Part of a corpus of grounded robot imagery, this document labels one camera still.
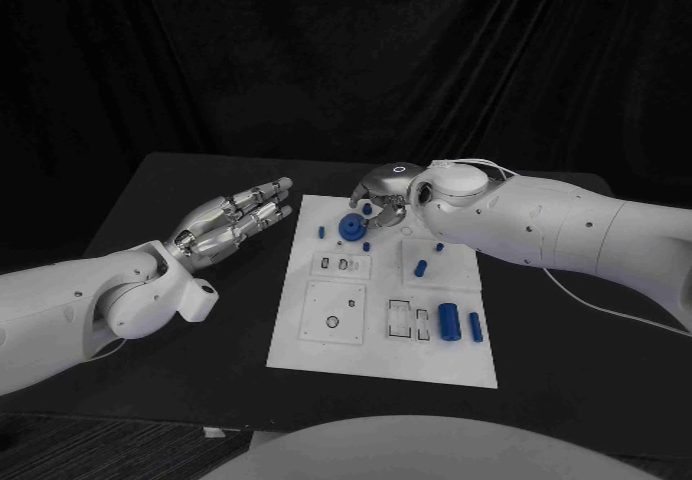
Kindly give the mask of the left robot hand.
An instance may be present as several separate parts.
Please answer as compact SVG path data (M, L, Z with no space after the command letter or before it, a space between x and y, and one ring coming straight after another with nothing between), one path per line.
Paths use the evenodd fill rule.
M281 177L231 196L203 203L183 218L164 243L190 273L219 264L241 243L275 225L291 213L281 202L293 180Z

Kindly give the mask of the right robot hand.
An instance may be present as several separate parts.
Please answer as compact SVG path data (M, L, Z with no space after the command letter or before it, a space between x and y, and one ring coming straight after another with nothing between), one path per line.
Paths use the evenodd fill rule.
M409 192L415 178L424 168L412 163L389 163L375 168L362 178L349 199L349 207L356 208L362 199L381 207L381 212L365 221L368 230L398 225L407 216Z

